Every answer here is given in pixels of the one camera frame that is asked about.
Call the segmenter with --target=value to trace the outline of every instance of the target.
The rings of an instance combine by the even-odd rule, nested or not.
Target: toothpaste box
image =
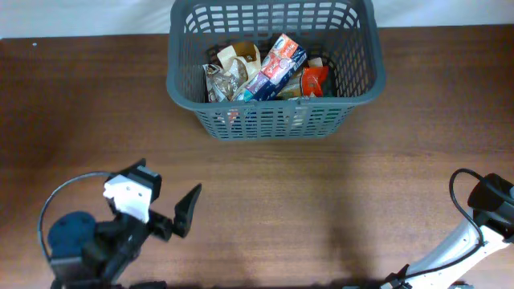
[[[282,34],[264,59],[260,73],[236,93],[235,100],[274,100],[306,59],[305,50]]]

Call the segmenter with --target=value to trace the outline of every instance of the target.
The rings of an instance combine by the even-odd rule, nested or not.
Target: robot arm
[[[461,222],[426,257],[404,267],[403,272],[390,275],[381,289],[451,287],[478,262],[514,242],[514,187],[496,174],[485,178],[476,176],[480,182],[468,200],[473,209],[472,222]]]
[[[481,246],[474,254],[462,262],[436,272],[406,279],[406,283],[412,288],[448,288],[474,265],[485,259],[490,254],[508,247],[510,244],[504,241],[504,236],[496,233],[487,226],[481,226],[485,245]],[[423,259],[407,268],[407,275],[440,267],[455,261],[460,256],[469,253],[478,242],[478,233],[468,221],[463,221],[459,226]]]
[[[103,176],[106,173],[90,173]],[[96,222],[85,212],[74,212],[59,219],[50,229],[48,242],[51,256],[47,256],[44,241],[40,243],[55,274],[52,289],[121,288],[113,285],[124,269],[140,253],[149,236],[168,241],[172,234],[184,238],[191,226],[194,205],[201,185],[194,187],[175,205],[172,220],[152,211],[150,204],[159,197],[161,176],[145,167],[145,160],[109,174],[104,184],[106,197],[114,220]],[[49,201],[65,185],[61,185]],[[47,204],[40,215],[41,224]],[[165,283],[146,283],[131,288],[166,288]]]

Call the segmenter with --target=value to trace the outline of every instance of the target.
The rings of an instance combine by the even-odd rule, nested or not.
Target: wood grain
[[[43,288],[39,210],[60,183],[147,157],[164,177],[155,210],[198,182],[187,239],[148,240],[129,285],[296,286],[381,279],[460,222],[460,167],[514,180],[514,27],[380,31],[388,82],[323,140],[219,142],[165,90],[167,35],[0,41],[0,287]],[[475,182],[459,178],[465,201]],[[110,218],[100,180],[55,199]],[[514,251],[463,280],[514,287]]]

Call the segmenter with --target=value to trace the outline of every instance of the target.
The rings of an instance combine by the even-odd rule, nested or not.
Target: gray plastic basket
[[[264,59],[282,33],[329,66],[325,97],[206,103],[203,64],[217,63],[220,50],[243,40]],[[169,95],[219,140],[327,136],[386,83],[370,0],[176,0],[168,62]]]

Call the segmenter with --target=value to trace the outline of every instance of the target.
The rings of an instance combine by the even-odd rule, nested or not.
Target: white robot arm
[[[469,173],[479,180],[468,199],[472,214],[462,209],[453,193],[459,173]],[[481,177],[469,169],[459,169],[451,177],[450,194],[466,220],[427,256],[390,275],[381,289],[452,287],[478,262],[514,242],[514,186],[510,182],[494,173]]]

